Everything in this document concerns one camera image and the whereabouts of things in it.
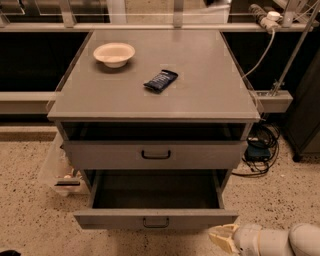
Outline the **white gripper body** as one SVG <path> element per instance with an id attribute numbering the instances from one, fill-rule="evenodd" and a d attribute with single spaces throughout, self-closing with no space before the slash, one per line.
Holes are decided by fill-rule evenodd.
<path id="1" fill-rule="evenodd" d="M 259 256 L 258 238 L 261 230 L 261 225 L 249 223 L 235 231 L 233 239 L 241 256 Z"/>

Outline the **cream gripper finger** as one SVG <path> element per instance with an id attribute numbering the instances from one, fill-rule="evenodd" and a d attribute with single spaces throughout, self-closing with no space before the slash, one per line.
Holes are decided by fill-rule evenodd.
<path id="1" fill-rule="evenodd" d="M 236 224 L 215 226 L 211 229 L 209 235 L 213 237 L 228 239 L 233 237 L 238 228 L 239 226 Z"/>
<path id="2" fill-rule="evenodd" d="M 221 238 L 219 240 L 219 246 L 228 254 L 238 255 L 239 250 L 237 249 L 235 242 L 232 238 Z"/>

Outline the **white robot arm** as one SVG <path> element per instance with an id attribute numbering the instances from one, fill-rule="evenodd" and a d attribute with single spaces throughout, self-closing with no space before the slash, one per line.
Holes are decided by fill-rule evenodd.
<path id="1" fill-rule="evenodd" d="M 289 230 L 227 224 L 214 227 L 209 238 L 232 256 L 320 256 L 320 228 L 308 223 Z"/>

